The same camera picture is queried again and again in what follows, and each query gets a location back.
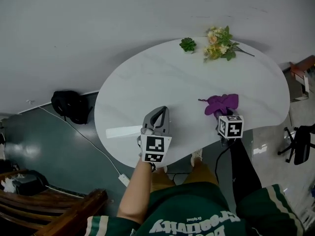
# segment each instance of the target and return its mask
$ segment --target white oval table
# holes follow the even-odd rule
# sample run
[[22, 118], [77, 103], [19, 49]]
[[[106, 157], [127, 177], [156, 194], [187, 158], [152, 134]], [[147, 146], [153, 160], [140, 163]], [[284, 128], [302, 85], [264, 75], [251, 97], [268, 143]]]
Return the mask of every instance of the white oval table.
[[95, 125], [107, 151], [118, 161], [135, 167], [140, 148], [136, 138], [143, 118], [167, 106], [172, 141], [160, 166], [169, 165], [219, 140], [214, 116], [204, 114], [213, 95], [239, 94], [245, 130], [278, 125], [289, 111], [289, 90], [277, 64], [245, 44], [255, 55], [237, 52], [236, 58], [204, 63], [206, 37], [193, 38], [197, 50], [185, 54], [173, 40], [151, 47], [125, 61], [105, 81], [95, 104]]

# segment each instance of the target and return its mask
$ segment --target white plastic bag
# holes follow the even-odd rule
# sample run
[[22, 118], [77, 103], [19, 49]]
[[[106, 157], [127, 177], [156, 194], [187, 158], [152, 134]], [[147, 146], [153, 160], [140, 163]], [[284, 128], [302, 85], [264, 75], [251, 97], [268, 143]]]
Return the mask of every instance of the white plastic bag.
[[5, 182], [1, 181], [1, 185], [4, 187], [4, 192], [15, 193], [15, 187], [13, 186], [13, 179], [5, 178]]

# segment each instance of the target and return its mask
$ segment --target green shirt sleeve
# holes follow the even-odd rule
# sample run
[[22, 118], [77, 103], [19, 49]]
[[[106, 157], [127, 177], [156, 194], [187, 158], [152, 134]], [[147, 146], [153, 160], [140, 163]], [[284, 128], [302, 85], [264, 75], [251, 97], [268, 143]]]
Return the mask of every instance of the green shirt sleeve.
[[118, 217], [93, 216], [88, 218], [85, 236], [132, 236], [140, 225]]
[[245, 197], [237, 205], [236, 213], [262, 236], [302, 236], [304, 233], [301, 221], [278, 184]]

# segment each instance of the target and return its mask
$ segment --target black office chair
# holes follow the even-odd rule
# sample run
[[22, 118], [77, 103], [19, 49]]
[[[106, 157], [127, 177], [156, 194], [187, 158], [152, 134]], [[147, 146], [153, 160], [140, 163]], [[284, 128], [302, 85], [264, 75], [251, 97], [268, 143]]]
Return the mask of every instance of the black office chair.
[[300, 126], [299, 128], [294, 128], [296, 131], [294, 139], [291, 136], [290, 131], [286, 127], [284, 129], [291, 140], [291, 144], [289, 147], [284, 149], [283, 151], [279, 151], [278, 155], [281, 155], [291, 149], [289, 159], [285, 161], [289, 163], [291, 161], [292, 155], [295, 151], [294, 164], [299, 165], [301, 163], [306, 162], [309, 159], [310, 148], [315, 148], [314, 144], [311, 144], [311, 133], [315, 134], [315, 124], [313, 126]]

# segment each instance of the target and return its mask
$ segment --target green succulent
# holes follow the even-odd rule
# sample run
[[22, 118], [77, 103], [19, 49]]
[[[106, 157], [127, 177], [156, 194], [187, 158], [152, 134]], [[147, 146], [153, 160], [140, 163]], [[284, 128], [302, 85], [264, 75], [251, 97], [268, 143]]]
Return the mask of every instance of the green succulent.
[[195, 50], [196, 43], [190, 37], [186, 37], [182, 39], [182, 42], [179, 45], [184, 49], [185, 52], [188, 52]]

